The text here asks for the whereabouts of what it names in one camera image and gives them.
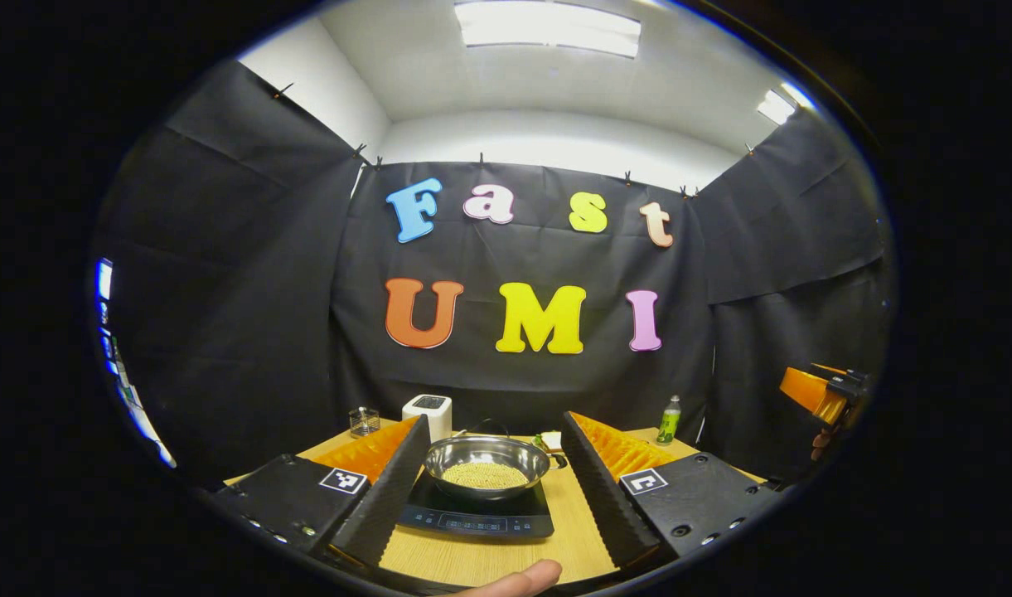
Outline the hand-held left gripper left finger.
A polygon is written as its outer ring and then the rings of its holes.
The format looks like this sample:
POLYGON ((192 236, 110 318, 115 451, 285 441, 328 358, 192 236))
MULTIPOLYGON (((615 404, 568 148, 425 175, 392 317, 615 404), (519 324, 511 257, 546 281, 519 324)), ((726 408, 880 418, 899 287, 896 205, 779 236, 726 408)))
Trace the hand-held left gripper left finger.
POLYGON ((319 461, 281 454, 210 499, 290 551, 376 568, 429 446, 429 419, 410 417, 319 461))

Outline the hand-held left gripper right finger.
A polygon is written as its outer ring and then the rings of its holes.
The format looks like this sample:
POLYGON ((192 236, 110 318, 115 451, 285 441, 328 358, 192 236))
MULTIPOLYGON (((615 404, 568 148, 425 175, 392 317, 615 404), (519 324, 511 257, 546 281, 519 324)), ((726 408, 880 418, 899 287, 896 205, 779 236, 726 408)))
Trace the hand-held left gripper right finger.
POLYGON ((785 497, 713 454, 672 456, 577 412, 564 415, 561 443, 618 568, 710 551, 785 497))

